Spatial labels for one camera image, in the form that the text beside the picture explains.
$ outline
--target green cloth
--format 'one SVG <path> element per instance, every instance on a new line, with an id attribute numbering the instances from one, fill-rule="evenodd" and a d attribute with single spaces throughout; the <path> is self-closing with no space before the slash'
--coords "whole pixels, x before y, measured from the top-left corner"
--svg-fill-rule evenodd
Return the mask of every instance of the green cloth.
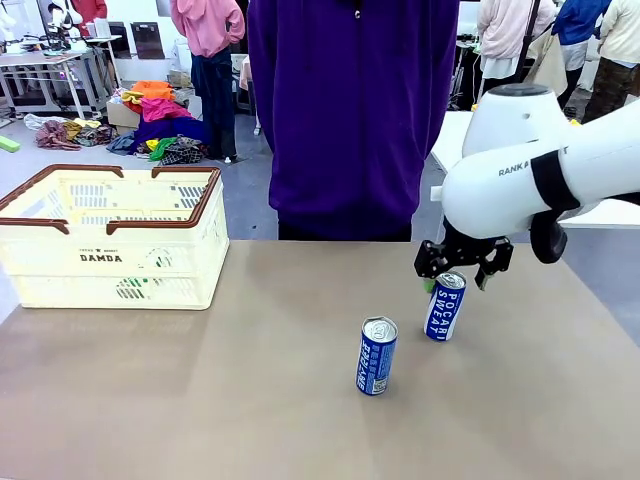
<path id="1" fill-rule="evenodd" d="M 162 157 L 164 157 L 165 149 L 168 146 L 176 143 L 177 140 L 178 140 L 178 137 L 163 138 L 162 140 L 160 140 L 158 142 L 158 146 L 156 147 L 156 149 L 153 152 L 151 152 L 151 155 L 149 155 L 149 161 L 158 162 L 162 160 Z"/>

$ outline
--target pile of clothes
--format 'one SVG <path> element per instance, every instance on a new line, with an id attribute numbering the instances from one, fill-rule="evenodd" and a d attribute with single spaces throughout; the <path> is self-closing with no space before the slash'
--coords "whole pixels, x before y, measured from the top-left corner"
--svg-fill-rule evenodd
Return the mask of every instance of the pile of clothes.
<path id="1" fill-rule="evenodd" d="M 56 120 L 32 115 L 29 128 L 36 129 L 36 145 L 53 150 L 80 150 L 81 147 L 107 145 L 116 137 L 115 130 L 97 120 Z"/>
<path id="2" fill-rule="evenodd" d="M 159 165 L 197 163 L 207 153 L 209 134 L 203 122 L 175 101 L 167 82 L 144 81 L 117 91 L 111 101 L 140 114 L 138 129 L 116 138 L 107 150 L 137 155 Z"/>

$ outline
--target person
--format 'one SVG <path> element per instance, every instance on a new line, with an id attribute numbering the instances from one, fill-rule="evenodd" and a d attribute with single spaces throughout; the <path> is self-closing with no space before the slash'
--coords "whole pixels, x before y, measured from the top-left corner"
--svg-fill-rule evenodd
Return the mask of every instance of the person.
<path id="1" fill-rule="evenodd" d="M 171 0 L 171 19 L 191 50 L 191 83 L 202 99 L 209 157 L 236 160 L 229 45 L 244 37 L 242 11 L 235 0 Z"/>
<path id="2" fill-rule="evenodd" d="M 72 0 L 76 12 L 82 15 L 82 23 L 78 25 L 80 33 L 84 37 L 89 36 L 87 23 L 96 18 L 107 18 L 107 4 L 105 0 Z"/>
<path id="3" fill-rule="evenodd" d="M 640 0 L 613 0 L 600 27 L 600 65 L 582 123 L 624 106 L 640 63 Z"/>
<path id="4" fill-rule="evenodd" d="M 508 83 L 519 83 L 516 69 L 527 33 L 533 0 L 480 0 L 478 35 L 482 92 Z M 552 0 L 541 0 L 533 28 L 534 38 L 553 21 Z"/>
<path id="5" fill-rule="evenodd" d="M 281 240 L 410 241 L 447 108 L 457 0 L 251 0 Z"/>
<path id="6" fill-rule="evenodd" d="M 567 89 L 558 97 L 564 109 L 578 86 L 582 69 L 587 60 L 589 39 L 596 28 L 600 15 L 604 14 L 611 0 L 567 0 L 556 17 L 551 33 L 558 35 L 565 70 Z"/>

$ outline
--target plastic basket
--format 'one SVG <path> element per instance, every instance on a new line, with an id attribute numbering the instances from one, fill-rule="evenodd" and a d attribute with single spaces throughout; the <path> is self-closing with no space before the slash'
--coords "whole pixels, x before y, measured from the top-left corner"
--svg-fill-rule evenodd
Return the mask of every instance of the plastic basket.
<path id="1" fill-rule="evenodd" d="M 228 247 L 217 168 L 52 165 L 0 200 L 24 307 L 203 310 Z"/>

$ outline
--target cream sweater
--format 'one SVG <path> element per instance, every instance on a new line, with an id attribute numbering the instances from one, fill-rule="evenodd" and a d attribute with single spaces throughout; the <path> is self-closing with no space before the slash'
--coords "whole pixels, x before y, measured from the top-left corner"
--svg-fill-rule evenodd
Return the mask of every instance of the cream sweater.
<path id="1" fill-rule="evenodd" d="M 532 0 L 480 0 L 478 33 L 482 39 L 482 55 L 499 59 L 520 55 L 532 4 Z M 555 13 L 552 0 L 541 0 L 534 37 L 549 26 Z"/>
<path id="2" fill-rule="evenodd" d="M 640 63 L 640 0 L 613 0 L 600 32 L 604 58 Z"/>

